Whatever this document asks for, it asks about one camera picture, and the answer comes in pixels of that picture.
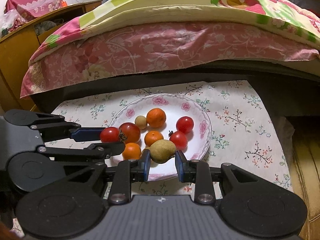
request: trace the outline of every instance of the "cherry tomato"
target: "cherry tomato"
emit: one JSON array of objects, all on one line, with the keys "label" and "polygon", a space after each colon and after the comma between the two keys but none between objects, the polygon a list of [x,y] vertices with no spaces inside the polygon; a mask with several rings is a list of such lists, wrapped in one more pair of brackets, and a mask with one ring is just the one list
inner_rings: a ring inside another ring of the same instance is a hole
[{"label": "cherry tomato", "polygon": [[127,143],[136,143],[140,140],[140,128],[131,122],[125,122],[120,125],[119,127],[120,132],[124,133],[127,136],[127,139],[124,141],[125,144]]},{"label": "cherry tomato", "polygon": [[178,131],[183,132],[184,134],[187,134],[192,131],[194,126],[194,122],[191,117],[183,116],[179,118],[176,124],[176,128]]},{"label": "cherry tomato", "polygon": [[170,132],[169,137],[170,137],[169,140],[174,143],[177,150],[183,150],[188,145],[187,137],[183,132],[180,132],[180,131],[176,131],[174,133]]},{"label": "cherry tomato", "polygon": [[101,142],[117,142],[119,138],[120,130],[116,127],[107,127],[100,133]]}]

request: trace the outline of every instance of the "wooden desk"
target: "wooden desk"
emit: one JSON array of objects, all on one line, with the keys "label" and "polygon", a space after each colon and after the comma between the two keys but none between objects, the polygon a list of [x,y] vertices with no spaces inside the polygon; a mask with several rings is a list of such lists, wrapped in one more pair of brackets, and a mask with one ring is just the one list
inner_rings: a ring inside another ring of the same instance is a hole
[{"label": "wooden desk", "polygon": [[19,27],[0,39],[0,102],[4,111],[12,108],[32,110],[35,104],[31,99],[20,99],[20,90],[28,62],[41,43],[62,25],[37,36],[35,25],[58,18],[68,22],[75,17],[92,11],[101,5],[102,0],[70,5],[41,16]]}]

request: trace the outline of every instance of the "pink cloth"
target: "pink cloth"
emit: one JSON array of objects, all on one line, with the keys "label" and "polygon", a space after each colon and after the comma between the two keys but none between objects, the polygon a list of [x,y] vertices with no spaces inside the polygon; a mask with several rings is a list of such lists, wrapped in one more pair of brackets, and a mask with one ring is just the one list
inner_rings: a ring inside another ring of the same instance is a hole
[{"label": "pink cloth", "polygon": [[12,31],[26,22],[59,8],[62,8],[62,0],[8,0],[5,13],[17,11],[23,19],[13,25],[13,28],[10,29]]},{"label": "pink cloth", "polygon": [[21,97],[110,76],[183,69],[220,59],[294,61],[319,57],[319,52],[308,45],[245,24],[145,24],[88,39],[90,33],[78,28],[76,18],[35,52],[23,79]]}]

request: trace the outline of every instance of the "orange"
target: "orange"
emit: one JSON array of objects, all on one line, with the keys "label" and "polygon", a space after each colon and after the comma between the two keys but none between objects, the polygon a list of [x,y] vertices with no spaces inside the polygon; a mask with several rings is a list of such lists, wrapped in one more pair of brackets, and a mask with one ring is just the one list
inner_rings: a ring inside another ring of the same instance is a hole
[{"label": "orange", "polygon": [[151,109],[147,113],[147,123],[152,128],[160,128],[164,125],[166,119],[165,112],[160,108]]},{"label": "orange", "polygon": [[146,143],[146,145],[151,146],[154,142],[162,139],[163,139],[163,135],[160,132],[150,131],[144,137],[144,142]]},{"label": "orange", "polygon": [[125,145],[125,149],[122,153],[122,157],[125,160],[135,159],[138,160],[141,157],[141,149],[140,146],[136,143],[127,143]]}]

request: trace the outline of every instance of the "plate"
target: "plate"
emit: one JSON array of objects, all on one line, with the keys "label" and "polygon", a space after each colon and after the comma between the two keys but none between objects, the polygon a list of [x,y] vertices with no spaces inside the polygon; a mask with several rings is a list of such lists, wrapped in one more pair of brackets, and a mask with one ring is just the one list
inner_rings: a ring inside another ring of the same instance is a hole
[{"label": "plate", "polygon": [[[194,121],[192,132],[187,135],[188,147],[183,151],[188,160],[201,160],[208,151],[211,139],[211,122],[206,111],[195,101],[182,95],[174,94],[154,94],[132,102],[125,106],[112,120],[110,126],[119,127],[124,122],[132,122],[137,116],[147,116],[147,113],[153,108],[164,110],[167,119],[163,127],[159,129],[149,126],[141,130],[141,138],[138,144],[141,150],[145,148],[144,137],[148,131],[158,130],[162,133],[164,139],[169,140],[169,131],[176,131],[176,123],[180,117],[189,116]],[[113,156],[110,159],[113,166],[123,161],[122,155]],[[148,181],[170,179],[177,176],[177,170],[174,158],[166,163],[157,164],[152,162]]]}]

